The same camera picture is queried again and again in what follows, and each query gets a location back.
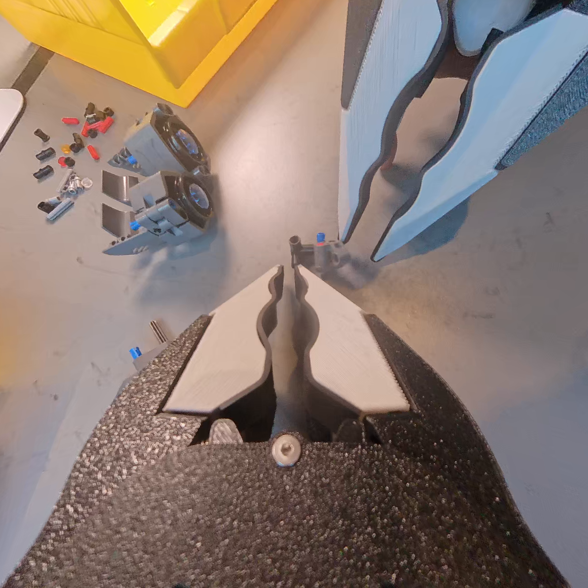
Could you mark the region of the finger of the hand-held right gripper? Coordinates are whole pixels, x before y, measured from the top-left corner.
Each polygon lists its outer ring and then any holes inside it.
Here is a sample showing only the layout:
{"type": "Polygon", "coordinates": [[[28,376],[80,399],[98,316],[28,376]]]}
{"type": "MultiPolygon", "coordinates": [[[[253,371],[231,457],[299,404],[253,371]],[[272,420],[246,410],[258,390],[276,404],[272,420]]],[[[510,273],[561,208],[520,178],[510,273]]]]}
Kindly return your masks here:
{"type": "Polygon", "coordinates": [[[587,9],[552,8],[502,33],[483,53],[452,136],[424,166],[417,194],[393,215],[381,261],[506,167],[502,159],[587,55],[587,9]]]}
{"type": "Polygon", "coordinates": [[[341,90],[337,220],[349,242],[401,119],[443,59],[449,1],[349,1],[341,90]]]}

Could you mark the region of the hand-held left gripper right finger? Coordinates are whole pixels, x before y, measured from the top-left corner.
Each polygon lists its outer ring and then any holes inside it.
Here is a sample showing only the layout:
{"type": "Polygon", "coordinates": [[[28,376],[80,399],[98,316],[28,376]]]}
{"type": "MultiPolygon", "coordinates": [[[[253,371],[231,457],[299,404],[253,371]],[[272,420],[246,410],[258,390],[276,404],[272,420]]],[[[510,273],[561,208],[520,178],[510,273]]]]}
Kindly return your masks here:
{"type": "Polygon", "coordinates": [[[409,400],[363,310],[304,266],[295,277],[312,385],[356,414],[408,412],[409,400]]]}

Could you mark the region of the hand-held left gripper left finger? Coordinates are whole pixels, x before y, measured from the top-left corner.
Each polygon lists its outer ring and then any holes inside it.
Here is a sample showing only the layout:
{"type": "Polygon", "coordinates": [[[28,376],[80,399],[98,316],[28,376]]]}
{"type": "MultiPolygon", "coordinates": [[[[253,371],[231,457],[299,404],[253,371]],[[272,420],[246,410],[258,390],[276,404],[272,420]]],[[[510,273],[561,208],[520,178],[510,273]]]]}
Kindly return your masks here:
{"type": "Polygon", "coordinates": [[[266,382],[272,367],[269,336],[277,324],[283,279],[283,266],[271,267],[212,311],[164,412],[213,414],[266,382]]]}

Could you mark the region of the grey angular connector piece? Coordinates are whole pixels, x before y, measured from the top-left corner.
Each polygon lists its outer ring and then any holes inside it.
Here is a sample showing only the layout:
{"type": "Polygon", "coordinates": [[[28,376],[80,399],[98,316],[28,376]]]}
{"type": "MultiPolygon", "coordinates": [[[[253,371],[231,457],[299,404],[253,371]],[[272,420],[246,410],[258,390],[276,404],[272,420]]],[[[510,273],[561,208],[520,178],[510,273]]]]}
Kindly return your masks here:
{"type": "Polygon", "coordinates": [[[324,273],[347,262],[349,255],[344,243],[339,239],[327,240],[325,233],[316,234],[313,245],[313,261],[317,272],[324,273]]]}

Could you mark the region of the grey desk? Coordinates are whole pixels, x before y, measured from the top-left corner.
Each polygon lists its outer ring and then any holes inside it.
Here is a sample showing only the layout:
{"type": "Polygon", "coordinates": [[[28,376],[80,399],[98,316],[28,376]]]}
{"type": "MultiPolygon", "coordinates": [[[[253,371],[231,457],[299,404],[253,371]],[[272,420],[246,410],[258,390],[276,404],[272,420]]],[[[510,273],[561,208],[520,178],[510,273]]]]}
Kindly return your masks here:
{"type": "MultiPolygon", "coordinates": [[[[346,1],[279,1],[187,109],[219,180],[217,224],[172,252],[103,254],[100,170],[55,224],[38,202],[41,128],[112,107],[102,158],[156,98],[62,56],[26,92],[1,152],[1,581],[26,553],[91,430],[154,347],[270,267],[285,266],[270,338],[278,423],[298,425],[288,239],[337,235],[346,1]]],[[[587,587],[587,111],[381,263],[369,256],[409,180],[452,132],[461,79],[434,79],[407,110],[398,158],[378,174],[332,283],[378,315],[460,396],[533,533],[587,587]]]]}

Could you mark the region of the grey beam with black axle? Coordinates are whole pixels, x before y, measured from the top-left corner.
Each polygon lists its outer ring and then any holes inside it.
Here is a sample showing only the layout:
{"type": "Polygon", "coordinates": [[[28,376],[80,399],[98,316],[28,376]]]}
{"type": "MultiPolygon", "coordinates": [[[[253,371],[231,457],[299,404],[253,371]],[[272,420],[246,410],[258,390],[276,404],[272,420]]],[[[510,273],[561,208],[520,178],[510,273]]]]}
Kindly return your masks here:
{"type": "Polygon", "coordinates": [[[132,363],[137,373],[142,371],[153,359],[159,356],[169,345],[169,339],[164,328],[158,322],[158,320],[151,320],[150,328],[157,340],[157,345],[147,351],[142,352],[138,346],[129,349],[132,363]]]}

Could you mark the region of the grey twin engine toy assembly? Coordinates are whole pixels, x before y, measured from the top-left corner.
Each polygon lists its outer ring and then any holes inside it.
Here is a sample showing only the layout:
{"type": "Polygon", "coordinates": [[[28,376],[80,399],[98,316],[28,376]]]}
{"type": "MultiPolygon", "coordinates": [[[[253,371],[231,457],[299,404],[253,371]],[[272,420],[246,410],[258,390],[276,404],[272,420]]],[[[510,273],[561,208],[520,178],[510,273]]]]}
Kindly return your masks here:
{"type": "Polygon", "coordinates": [[[114,237],[104,254],[140,254],[205,234],[215,213],[210,157],[168,104],[137,120],[108,164],[131,174],[103,170],[102,193],[130,210],[102,205],[102,227],[114,237]]]}

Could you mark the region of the large yellow storage bin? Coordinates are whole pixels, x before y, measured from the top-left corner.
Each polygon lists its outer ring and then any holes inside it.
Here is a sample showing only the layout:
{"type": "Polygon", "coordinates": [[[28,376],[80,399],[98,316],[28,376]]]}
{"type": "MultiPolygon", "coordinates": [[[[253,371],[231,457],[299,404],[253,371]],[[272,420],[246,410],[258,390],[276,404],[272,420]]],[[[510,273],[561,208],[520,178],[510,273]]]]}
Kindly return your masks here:
{"type": "Polygon", "coordinates": [[[27,40],[180,107],[276,1],[1,1],[27,40]]]}

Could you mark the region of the scattered small building pieces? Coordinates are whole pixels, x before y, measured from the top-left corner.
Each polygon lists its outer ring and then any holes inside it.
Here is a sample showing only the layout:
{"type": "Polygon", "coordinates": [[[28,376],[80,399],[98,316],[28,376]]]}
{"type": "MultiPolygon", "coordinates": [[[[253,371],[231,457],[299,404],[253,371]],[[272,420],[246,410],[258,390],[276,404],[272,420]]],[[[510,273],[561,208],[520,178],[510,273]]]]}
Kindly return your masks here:
{"type": "Polygon", "coordinates": [[[100,162],[100,153],[92,142],[107,133],[114,124],[114,115],[110,107],[98,109],[94,103],[89,102],[82,119],[70,116],[61,119],[64,125],[76,128],[72,132],[70,143],[64,143],[58,149],[48,146],[35,155],[43,164],[33,173],[33,178],[38,183],[49,180],[58,172],[62,173],[55,195],[48,196],[37,205],[47,224],[55,224],[73,209],[80,196],[92,188],[92,179],[78,173],[77,159],[79,155],[87,155],[92,161],[100,162]]]}

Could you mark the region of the white rounded board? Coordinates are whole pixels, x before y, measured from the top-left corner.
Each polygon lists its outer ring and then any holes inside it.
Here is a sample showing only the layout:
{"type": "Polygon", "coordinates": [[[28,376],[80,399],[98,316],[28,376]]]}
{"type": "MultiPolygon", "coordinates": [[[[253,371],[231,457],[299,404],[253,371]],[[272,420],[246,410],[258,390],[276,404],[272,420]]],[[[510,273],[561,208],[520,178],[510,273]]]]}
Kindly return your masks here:
{"type": "Polygon", "coordinates": [[[1,150],[8,142],[25,107],[25,97],[20,91],[13,88],[1,88],[1,150]]]}

